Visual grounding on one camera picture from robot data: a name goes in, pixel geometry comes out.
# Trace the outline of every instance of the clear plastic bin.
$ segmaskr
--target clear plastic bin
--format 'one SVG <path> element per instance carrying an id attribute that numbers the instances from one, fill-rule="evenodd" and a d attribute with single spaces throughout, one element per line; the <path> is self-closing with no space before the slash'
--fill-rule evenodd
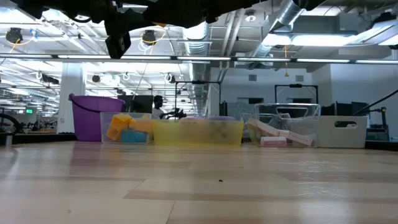
<path id="1" fill-rule="evenodd" d="M 239 147 L 243 121 L 157 120 L 154 121 L 156 146 Z"/>
<path id="2" fill-rule="evenodd" d="M 321 107 L 315 104 L 257 104 L 246 128 L 266 147 L 317 147 Z"/>
<path id="3" fill-rule="evenodd" d="M 153 142 L 155 119 L 145 113 L 101 112 L 102 142 L 150 144 Z"/>

